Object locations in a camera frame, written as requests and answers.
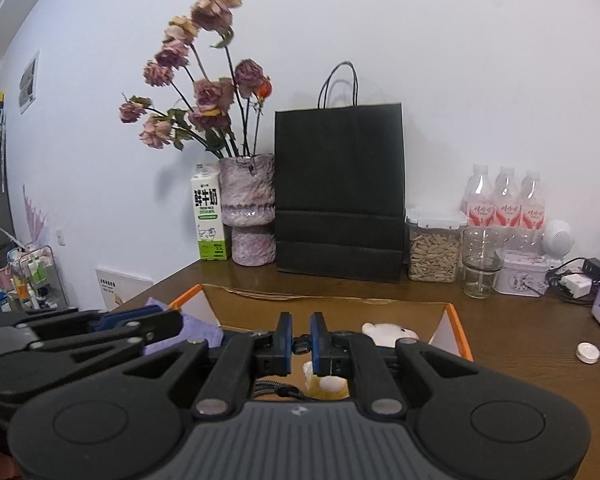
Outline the middle water bottle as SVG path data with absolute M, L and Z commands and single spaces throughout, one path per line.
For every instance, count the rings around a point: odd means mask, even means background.
M 502 228 L 519 226 L 521 203 L 513 167 L 502 167 L 495 180 L 494 223 Z

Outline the white patterned tin box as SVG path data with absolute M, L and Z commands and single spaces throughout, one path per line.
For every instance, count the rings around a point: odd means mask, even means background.
M 547 290 L 546 274 L 549 270 L 550 259 L 545 256 L 506 250 L 494 289 L 501 295 L 542 297 Z

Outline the red cardboard pumpkin box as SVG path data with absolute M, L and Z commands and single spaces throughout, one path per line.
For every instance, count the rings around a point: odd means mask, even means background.
M 471 361 L 470 344 L 457 310 L 445 302 L 414 302 L 329 296 L 289 296 L 204 284 L 171 301 L 179 310 L 223 330 L 274 330 L 278 316 L 292 316 L 292 333 L 309 331 L 310 315 L 321 312 L 330 330 L 350 330 L 388 344 L 411 330 L 427 344 Z

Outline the water bottle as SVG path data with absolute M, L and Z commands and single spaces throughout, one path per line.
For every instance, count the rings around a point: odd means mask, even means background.
M 489 179 L 489 167 L 475 164 L 460 210 L 467 217 L 470 226 L 490 226 L 494 218 L 493 186 Z
M 545 196 L 537 171 L 527 171 L 521 183 L 519 200 L 520 226 L 528 231 L 541 231 L 545 222 Z
M 513 167 L 502 167 L 495 180 L 494 223 L 502 228 L 519 226 L 521 203 Z

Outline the yellow white plush toy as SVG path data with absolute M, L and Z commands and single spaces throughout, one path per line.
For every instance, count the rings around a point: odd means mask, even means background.
M 381 350 L 396 348 L 396 342 L 402 338 L 419 340 L 414 330 L 390 323 L 366 322 L 362 325 L 362 333 L 370 337 L 375 346 Z M 344 400 L 349 396 L 348 382 L 345 379 L 337 376 L 317 376 L 311 360 L 303 363 L 302 370 L 303 393 L 306 396 L 323 401 Z

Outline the purple woven cloth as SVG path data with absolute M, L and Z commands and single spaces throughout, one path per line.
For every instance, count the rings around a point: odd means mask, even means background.
M 205 339 L 211 349 L 219 348 L 224 333 L 203 292 L 183 304 L 180 312 L 183 319 L 183 327 L 180 333 L 168 339 L 148 344 L 144 350 L 145 356 L 173 347 L 189 339 Z

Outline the black paper shopping bag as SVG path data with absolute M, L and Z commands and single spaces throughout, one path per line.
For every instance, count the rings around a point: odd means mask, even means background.
M 280 272 L 399 281 L 405 164 L 399 103 L 275 115 L 275 238 Z

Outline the white power adapter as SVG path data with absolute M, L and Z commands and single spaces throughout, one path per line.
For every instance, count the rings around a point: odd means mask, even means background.
M 559 283 L 568 290 L 573 299 L 588 296 L 593 285 L 593 281 L 584 274 L 563 275 Z

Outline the empty clear glass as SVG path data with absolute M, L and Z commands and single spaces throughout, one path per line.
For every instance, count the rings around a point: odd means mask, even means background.
M 494 292 L 503 266 L 503 252 L 500 231 L 484 226 L 470 226 L 464 231 L 462 268 L 467 296 L 486 299 Z

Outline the small white round cap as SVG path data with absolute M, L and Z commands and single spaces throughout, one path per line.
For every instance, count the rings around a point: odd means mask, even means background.
M 600 349 L 595 344 L 582 341 L 577 345 L 576 357 L 584 364 L 593 365 L 600 360 Z

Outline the right water bottle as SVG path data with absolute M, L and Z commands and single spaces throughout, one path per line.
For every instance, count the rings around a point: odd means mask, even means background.
M 520 226 L 528 231 L 541 231 L 545 222 L 545 196 L 537 171 L 527 171 L 521 183 L 519 200 Z

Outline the white round speaker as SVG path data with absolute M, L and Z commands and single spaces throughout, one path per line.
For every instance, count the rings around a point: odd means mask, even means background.
M 571 252 L 573 245 L 574 237 L 568 222 L 557 219 L 546 222 L 542 235 L 542 248 L 547 257 L 563 259 Z

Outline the clear pellet storage container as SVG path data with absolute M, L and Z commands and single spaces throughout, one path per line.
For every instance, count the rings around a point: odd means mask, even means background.
M 412 208 L 406 211 L 406 226 L 408 278 L 428 283 L 455 282 L 467 217 L 460 211 Z

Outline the dried rose bouquet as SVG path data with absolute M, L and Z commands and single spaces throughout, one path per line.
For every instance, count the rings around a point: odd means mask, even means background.
M 166 25 L 158 52 L 144 65 L 143 80 L 151 88 L 174 90 L 178 102 L 162 110 L 148 96 L 125 96 L 119 106 L 120 122 L 142 124 L 138 137 L 148 148 L 181 151 L 195 141 L 218 159 L 257 154 L 273 85 L 252 58 L 232 59 L 234 11 L 241 6 L 242 0 L 196 0 L 188 13 Z M 202 32 L 218 36 L 211 47 L 225 55 L 226 75 L 212 78 L 204 67 L 197 47 Z

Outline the left water bottle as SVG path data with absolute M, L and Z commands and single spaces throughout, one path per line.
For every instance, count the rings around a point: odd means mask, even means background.
M 493 186 L 489 179 L 489 167 L 475 164 L 460 210 L 467 217 L 470 226 L 490 226 L 494 218 Z

